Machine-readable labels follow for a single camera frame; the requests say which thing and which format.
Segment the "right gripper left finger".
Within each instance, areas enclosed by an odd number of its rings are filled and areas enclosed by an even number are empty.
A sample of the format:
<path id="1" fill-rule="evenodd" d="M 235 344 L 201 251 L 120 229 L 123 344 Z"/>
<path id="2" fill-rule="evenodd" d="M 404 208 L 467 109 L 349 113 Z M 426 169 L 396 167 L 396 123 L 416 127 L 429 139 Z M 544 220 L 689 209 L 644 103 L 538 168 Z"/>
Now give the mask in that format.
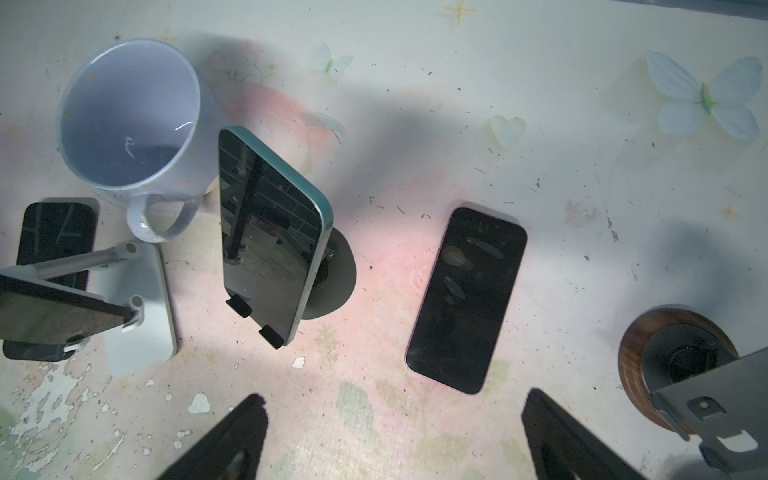
<path id="1" fill-rule="evenodd" d="M 265 400 L 251 394 L 159 479 L 255 479 L 268 430 Z"/>

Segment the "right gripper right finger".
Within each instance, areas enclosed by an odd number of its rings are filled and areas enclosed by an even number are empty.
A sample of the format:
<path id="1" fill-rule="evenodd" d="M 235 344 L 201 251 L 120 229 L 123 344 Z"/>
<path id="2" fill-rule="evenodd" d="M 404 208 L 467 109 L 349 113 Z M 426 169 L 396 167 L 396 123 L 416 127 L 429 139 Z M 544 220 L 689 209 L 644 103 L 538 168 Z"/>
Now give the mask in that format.
<path id="1" fill-rule="evenodd" d="M 538 388 L 529 391 L 521 418 L 539 479 L 644 478 Z"/>

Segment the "wooden base metal stand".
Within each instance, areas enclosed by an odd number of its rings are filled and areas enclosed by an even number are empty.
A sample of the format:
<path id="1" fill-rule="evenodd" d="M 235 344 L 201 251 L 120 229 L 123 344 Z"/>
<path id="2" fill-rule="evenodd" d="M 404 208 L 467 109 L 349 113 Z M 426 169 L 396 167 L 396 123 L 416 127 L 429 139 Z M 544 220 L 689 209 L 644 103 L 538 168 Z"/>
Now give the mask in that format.
<path id="1" fill-rule="evenodd" d="M 618 350 L 634 407 L 683 440 L 700 440 L 704 462 L 730 477 L 767 476 L 767 351 L 742 356 L 713 321 L 661 307 L 637 317 Z"/>

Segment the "purple-cased black phone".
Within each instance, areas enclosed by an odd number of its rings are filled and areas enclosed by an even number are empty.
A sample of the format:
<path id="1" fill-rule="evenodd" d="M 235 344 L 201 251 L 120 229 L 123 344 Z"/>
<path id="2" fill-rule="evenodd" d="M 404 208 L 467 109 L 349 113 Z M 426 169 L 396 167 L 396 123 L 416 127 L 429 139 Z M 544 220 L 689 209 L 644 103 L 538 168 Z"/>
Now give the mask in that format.
<path id="1" fill-rule="evenodd" d="M 474 395 L 485 383 L 528 235 L 461 206 L 448 221 L 406 350 L 414 372 Z"/>

